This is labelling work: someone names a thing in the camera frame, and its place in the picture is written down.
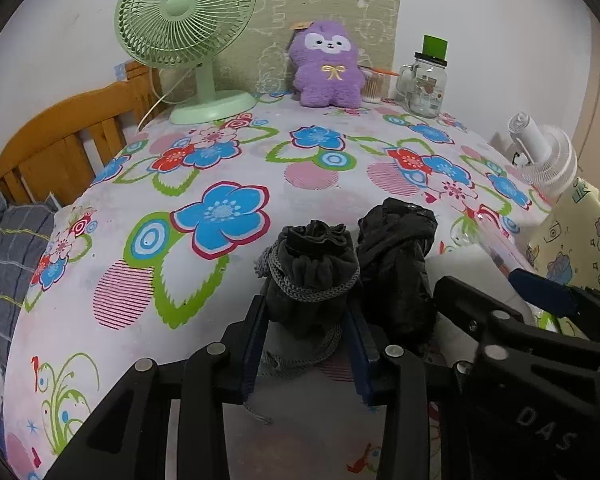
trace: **plush toy tag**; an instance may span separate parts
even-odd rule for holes
[[[313,22],[295,22],[289,27],[289,30],[302,30],[311,27]]]

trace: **green cap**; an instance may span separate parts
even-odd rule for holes
[[[446,56],[446,41],[433,36],[425,36],[422,42],[422,53],[426,56],[445,59]]]

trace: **fan grille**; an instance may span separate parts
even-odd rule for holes
[[[123,48],[155,68],[195,66],[226,48],[246,27],[255,0],[119,0]]]

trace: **fan stand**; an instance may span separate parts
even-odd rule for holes
[[[256,105],[256,99],[242,90],[219,90],[214,87],[211,62],[196,68],[198,94],[176,105],[169,117],[173,124],[200,124],[225,119]]]

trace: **glass mason jar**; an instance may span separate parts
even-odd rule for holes
[[[446,61],[419,52],[412,65],[404,65],[396,85],[405,99],[407,110],[414,115],[435,118],[445,97]]]

